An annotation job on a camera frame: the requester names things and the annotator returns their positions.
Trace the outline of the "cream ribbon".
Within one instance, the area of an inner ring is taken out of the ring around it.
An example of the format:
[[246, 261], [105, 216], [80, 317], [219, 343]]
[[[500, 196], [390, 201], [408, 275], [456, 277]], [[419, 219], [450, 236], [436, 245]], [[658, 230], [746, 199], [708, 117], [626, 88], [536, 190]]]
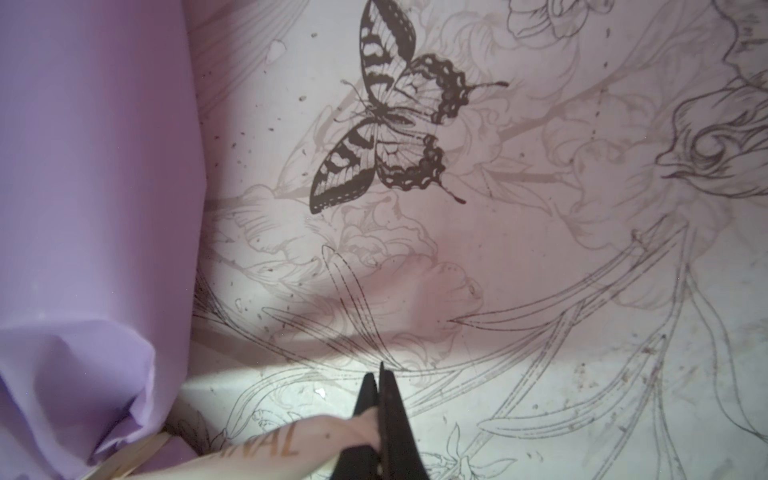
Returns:
[[177, 466], [139, 473], [132, 460], [108, 460], [87, 479], [307, 479], [329, 473], [352, 445], [350, 419], [319, 415]]

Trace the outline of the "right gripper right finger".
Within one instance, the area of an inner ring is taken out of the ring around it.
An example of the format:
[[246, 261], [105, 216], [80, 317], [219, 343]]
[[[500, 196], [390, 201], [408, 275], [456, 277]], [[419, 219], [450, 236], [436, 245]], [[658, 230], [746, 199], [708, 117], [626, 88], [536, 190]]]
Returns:
[[383, 480], [429, 480], [393, 371], [381, 363], [378, 383], [379, 465]]

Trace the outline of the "purple pink wrapping paper sheet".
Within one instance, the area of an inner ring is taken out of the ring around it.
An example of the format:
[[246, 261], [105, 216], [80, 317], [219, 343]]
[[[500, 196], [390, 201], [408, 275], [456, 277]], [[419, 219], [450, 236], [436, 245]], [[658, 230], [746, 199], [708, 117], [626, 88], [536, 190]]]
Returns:
[[1, 5], [1, 475], [77, 479], [185, 379], [206, 191], [178, 1]]

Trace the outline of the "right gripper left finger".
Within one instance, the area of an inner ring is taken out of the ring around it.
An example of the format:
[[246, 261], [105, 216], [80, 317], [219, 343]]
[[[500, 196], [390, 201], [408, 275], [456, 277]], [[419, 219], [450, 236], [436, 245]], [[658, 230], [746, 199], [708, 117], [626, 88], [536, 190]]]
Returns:
[[341, 451], [331, 474], [338, 479], [377, 479], [378, 448], [378, 390], [373, 373], [363, 377], [354, 413], [350, 419], [352, 445]]

